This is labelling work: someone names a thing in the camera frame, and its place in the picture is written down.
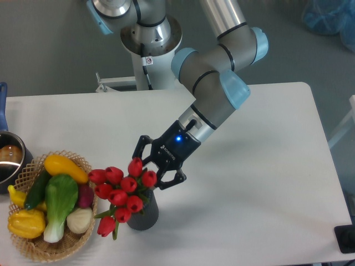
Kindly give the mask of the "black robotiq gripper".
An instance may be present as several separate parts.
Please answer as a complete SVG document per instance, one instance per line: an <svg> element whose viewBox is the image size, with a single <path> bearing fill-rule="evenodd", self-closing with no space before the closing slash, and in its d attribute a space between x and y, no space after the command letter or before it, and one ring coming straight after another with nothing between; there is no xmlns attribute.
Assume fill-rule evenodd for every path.
<svg viewBox="0 0 355 266"><path fill-rule="evenodd" d="M143 165L153 162L157 166L156 188L165 190L183 183L187 179L181 167L184 161L201 145L201 142L195 140L189 134L189 130L196 123L196 120L191 120L187 124L187 128L184 128L176 120L158 139L153 140L148 135L141 135L139 137L132 159L139 158ZM146 145L150 144L150 155L142 158ZM163 181L162 178L166 172L173 170L176 170L174 178L170 181Z"/></svg>

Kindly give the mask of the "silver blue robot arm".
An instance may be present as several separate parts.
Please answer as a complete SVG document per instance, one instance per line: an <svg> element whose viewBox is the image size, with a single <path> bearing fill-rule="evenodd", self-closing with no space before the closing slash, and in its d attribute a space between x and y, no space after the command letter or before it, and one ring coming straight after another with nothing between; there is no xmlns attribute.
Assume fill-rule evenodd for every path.
<svg viewBox="0 0 355 266"><path fill-rule="evenodd" d="M133 153L141 157L151 145L143 164L158 168L155 186L161 190L185 181L184 161L250 96L237 72L268 52L265 33L248 26L237 1L200 4L218 42L207 53L179 48L182 30L165 1L86 2L103 34L120 34L133 63L133 78L100 79L100 86L132 82L138 90L157 90L178 81L195 98L161 137L141 136Z"/></svg>

